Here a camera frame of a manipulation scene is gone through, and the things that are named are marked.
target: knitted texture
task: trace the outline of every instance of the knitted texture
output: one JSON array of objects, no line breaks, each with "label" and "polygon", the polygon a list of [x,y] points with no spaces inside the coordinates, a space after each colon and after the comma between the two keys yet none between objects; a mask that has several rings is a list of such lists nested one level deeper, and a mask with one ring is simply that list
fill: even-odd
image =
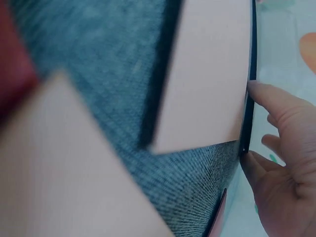
[{"label": "knitted texture", "polygon": [[150,139],[142,134],[152,129],[148,118],[156,116],[179,5],[179,0],[10,2],[42,77],[60,67],[70,72],[107,139],[175,236],[201,237],[234,173],[238,144],[163,156],[140,148],[140,140]]}]

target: fingernail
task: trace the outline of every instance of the fingernail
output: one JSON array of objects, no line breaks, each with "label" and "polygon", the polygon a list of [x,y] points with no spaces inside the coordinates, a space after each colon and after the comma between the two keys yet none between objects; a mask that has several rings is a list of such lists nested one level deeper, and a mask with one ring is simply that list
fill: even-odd
[{"label": "fingernail", "polygon": [[247,82],[247,90],[252,89],[253,87],[255,87],[258,84],[260,84],[260,82],[258,82],[257,80],[249,80]]}]

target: light blue surface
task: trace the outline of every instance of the light blue surface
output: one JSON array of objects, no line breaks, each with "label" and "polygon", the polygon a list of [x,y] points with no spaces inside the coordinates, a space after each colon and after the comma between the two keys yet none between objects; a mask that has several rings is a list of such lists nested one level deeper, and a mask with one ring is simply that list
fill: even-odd
[{"label": "light blue surface", "polygon": [[[304,63],[299,50],[300,38],[316,32],[316,1],[297,0],[294,4],[287,4],[286,1],[280,8],[258,5],[257,79],[316,105],[316,75]],[[255,106],[250,149],[267,158],[272,154],[278,163],[284,164],[261,144],[263,135],[278,135],[276,128],[267,122],[267,116],[265,109]],[[267,237],[255,210],[252,190],[243,173],[238,181],[236,196],[221,237]]]}]

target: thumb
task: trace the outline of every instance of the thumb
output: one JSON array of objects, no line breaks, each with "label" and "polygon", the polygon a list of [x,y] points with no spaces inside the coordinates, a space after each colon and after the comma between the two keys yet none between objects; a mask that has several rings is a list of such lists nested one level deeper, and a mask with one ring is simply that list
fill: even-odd
[{"label": "thumb", "polygon": [[267,173],[266,170],[258,163],[252,153],[247,153],[240,158],[240,164],[252,190],[254,191],[258,182]]}]

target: finger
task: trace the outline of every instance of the finger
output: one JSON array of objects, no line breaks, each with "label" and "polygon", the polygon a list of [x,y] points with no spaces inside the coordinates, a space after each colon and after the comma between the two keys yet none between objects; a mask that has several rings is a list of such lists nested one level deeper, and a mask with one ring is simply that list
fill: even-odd
[{"label": "finger", "polygon": [[262,137],[261,142],[282,159],[281,139],[279,137],[267,134]]},{"label": "finger", "polygon": [[258,182],[266,174],[266,170],[256,161],[251,153],[247,153],[240,159],[241,167],[254,191]]},{"label": "finger", "polygon": [[312,105],[280,88],[255,80],[248,82],[247,89],[253,100],[263,106],[276,121],[279,121],[285,112],[291,111],[293,108]]},{"label": "finger", "polygon": [[271,171],[271,170],[276,170],[276,169],[280,169],[282,166],[266,159],[265,157],[263,157],[262,155],[256,153],[256,152],[249,152],[252,154],[252,156],[255,158],[255,160],[262,166],[262,168],[264,168],[266,171]]},{"label": "finger", "polygon": [[277,121],[270,114],[268,115],[267,120],[272,126],[277,128]]}]

